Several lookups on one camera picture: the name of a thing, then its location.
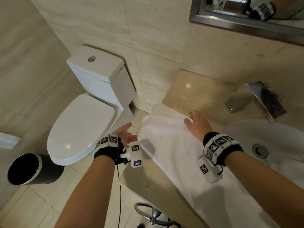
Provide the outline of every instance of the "marble countertop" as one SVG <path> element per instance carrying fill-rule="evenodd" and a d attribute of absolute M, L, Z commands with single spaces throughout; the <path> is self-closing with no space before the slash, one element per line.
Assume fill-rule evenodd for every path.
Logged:
<path fill-rule="evenodd" d="M 181 70 L 162 103 L 186 116 L 189 110 L 199 110 L 214 131 L 241 119 L 263 118 L 254 103 L 242 112 L 231 114 L 224 102 L 235 90 L 234 86 Z M 186 227 L 208 227 L 147 154 L 142 168 L 125 168 L 120 184 Z"/>

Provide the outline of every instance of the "toilet seat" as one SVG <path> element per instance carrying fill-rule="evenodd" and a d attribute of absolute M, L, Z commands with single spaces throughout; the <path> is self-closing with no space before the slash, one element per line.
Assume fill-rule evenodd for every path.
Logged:
<path fill-rule="evenodd" d="M 48 153 L 58 165 L 72 164 L 95 147 L 116 119 L 113 107 L 87 95 L 79 95 L 56 120 L 47 142 Z"/>

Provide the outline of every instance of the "faucet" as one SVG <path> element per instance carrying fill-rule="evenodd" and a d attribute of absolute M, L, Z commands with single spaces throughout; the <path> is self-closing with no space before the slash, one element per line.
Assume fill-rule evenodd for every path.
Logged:
<path fill-rule="evenodd" d="M 260 106 L 269 123 L 291 119 L 291 115 L 277 100 L 278 95 L 268 88 L 261 81 L 245 83 L 225 102 L 225 105 L 230 113 L 236 113 L 243 111 L 246 105 L 254 101 Z"/>

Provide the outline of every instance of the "mirror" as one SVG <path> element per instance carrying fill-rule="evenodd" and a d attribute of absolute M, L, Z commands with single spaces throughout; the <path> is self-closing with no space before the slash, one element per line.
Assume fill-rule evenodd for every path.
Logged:
<path fill-rule="evenodd" d="M 304 0 L 192 0 L 189 20 L 304 45 Z"/>

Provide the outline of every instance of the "cord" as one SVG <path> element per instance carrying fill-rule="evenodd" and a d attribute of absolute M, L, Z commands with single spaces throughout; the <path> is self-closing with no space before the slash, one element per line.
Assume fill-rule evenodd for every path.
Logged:
<path fill-rule="evenodd" d="M 220 174 L 224 171 L 223 166 L 222 166 L 222 165 L 220 165 L 220 166 L 221 166 L 221 168 L 222 168 L 222 171 L 219 172 L 217 175 L 220 175 Z"/>
<path fill-rule="evenodd" d="M 300 9 L 298 12 L 296 12 L 295 14 L 291 15 L 289 18 L 286 19 L 280 19 L 280 18 L 271 18 L 271 20 L 289 20 L 291 19 L 294 15 L 296 15 L 297 13 L 301 12 L 304 9 L 304 6 L 302 7 L 302 9 Z"/>
<path fill-rule="evenodd" d="M 119 171 L 118 171 L 118 165 L 116 165 L 117 168 L 117 174 L 118 174 L 118 180 L 119 180 Z M 120 188 L 120 208 L 119 208 L 119 219 L 118 219 L 118 228 L 120 224 L 120 215 L 121 215 L 121 185 L 119 185 Z"/>

